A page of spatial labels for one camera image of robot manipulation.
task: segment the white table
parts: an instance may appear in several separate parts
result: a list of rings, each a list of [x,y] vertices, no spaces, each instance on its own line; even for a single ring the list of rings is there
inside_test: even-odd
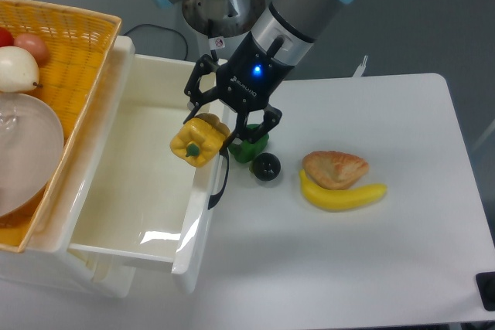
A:
[[[232,164],[198,285],[140,270],[113,300],[0,282],[2,328],[345,328],[485,321],[475,274],[495,252],[445,81],[438,75],[284,82],[267,151],[279,179]],[[379,203],[326,213],[299,192],[302,156],[365,157]]]

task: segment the warning sticker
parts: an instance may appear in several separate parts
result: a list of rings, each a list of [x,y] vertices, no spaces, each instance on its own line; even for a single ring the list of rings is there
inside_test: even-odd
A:
[[[223,36],[209,38],[208,43],[210,44],[210,50],[225,48],[225,39],[223,38]]]

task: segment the white plastic drawer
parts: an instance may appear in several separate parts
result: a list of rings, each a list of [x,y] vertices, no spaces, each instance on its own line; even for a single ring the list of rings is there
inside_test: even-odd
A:
[[[196,283],[218,159],[195,169],[169,150],[189,111],[183,93],[193,63],[135,56],[69,248],[113,264],[173,273]],[[202,79],[212,87],[214,75]],[[207,110],[222,120],[224,106]]]

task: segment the banana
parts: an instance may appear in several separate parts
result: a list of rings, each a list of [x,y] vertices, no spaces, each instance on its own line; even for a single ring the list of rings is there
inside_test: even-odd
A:
[[[308,179],[304,169],[299,172],[301,192],[315,206],[329,211],[343,211],[357,208],[381,199],[387,192],[383,183],[363,185],[355,189],[324,189]]]

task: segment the gray floor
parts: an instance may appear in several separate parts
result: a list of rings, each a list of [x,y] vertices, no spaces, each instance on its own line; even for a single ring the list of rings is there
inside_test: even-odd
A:
[[[151,0],[41,1],[118,15],[123,19],[122,32],[140,23],[173,27],[189,41],[188,59],[198,57],[195,38],[181,22],[177,6],[159,10]],[[495,140],[472,151],[476,139],[495,119],[494,20],[495,0],[356,0],[331,22],[289,78],[348,77],[365,54],[368,75],[443,75],[495,230]],[[177,59],[184,55],[183,41],[169,32],[141,30],[132,38],[138,53]]]

